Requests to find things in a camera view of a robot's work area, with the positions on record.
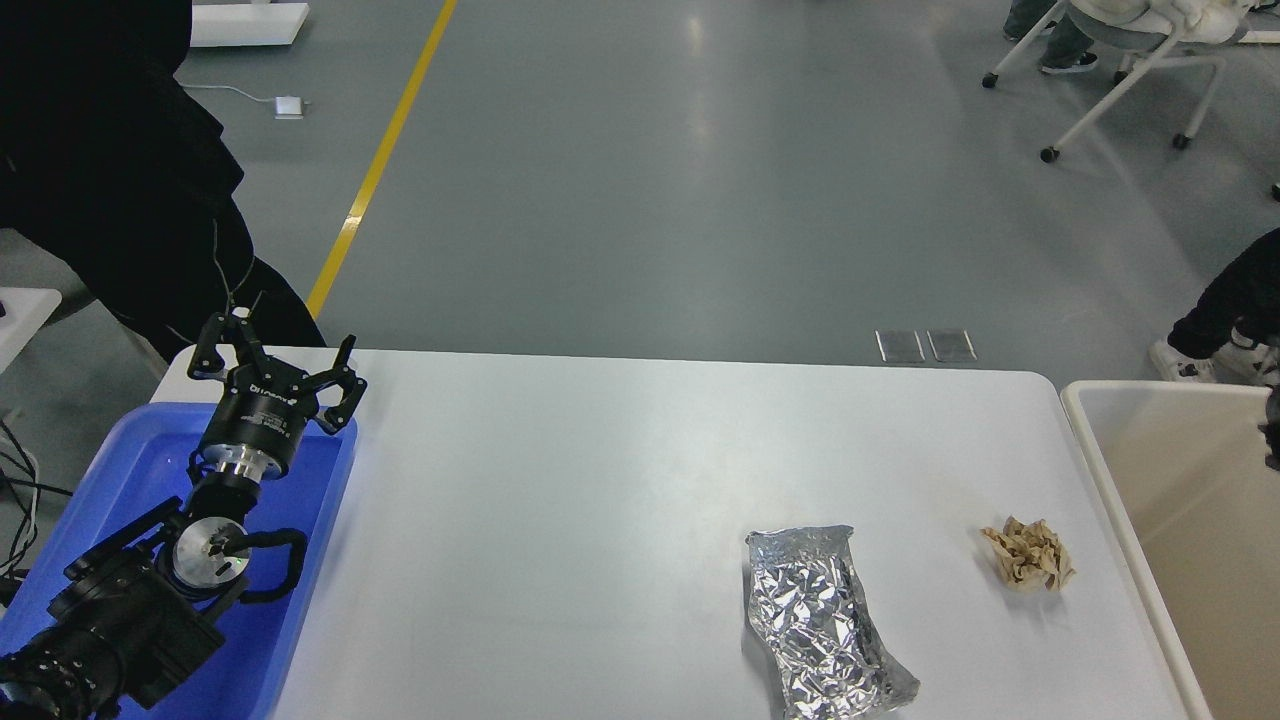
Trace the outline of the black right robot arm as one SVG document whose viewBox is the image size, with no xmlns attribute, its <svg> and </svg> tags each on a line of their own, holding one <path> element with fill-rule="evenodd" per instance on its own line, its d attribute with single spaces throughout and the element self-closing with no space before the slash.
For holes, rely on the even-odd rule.
<svg viewBox="0 0 1280 720">
<path fill-rule="evenodd" d="M 1268 397 L 1266 398 L 1263 406 L 1263 421 L 1260 424 L 1260 432 L 1262 433 L 1265 442 L 1267 445 L 1267 454 L 1265 456 L 1265 464 L 1275 470 L 1280 470 L 1280 387 L 1275 384 L 1271 388 Z"/>
</svg>

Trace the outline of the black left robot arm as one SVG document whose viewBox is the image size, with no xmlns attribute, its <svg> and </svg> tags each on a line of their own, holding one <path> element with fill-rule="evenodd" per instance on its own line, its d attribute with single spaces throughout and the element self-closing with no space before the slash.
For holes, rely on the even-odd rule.
<svg viewBox="0 0 1280 720">
<path fill-rule="evenodd" d="M 5 719 L 114 719 L 131 697 L 151 708 L 224 644 L 216 620 L 237 603 L 271 603 L 301 582 L 308 537 L 248 530 L 266 480 L 285 477 L 315 423 L 329 436 L 367 383 L 347 336 L 311 374 L 268 354 L 252 310 L 205 323 L 188 374 L 221 397 L 188 459 L 186 500 L 161 501 L 84 551 L 49 605 L 52 625 L 3 656 Z"/>
</svg>

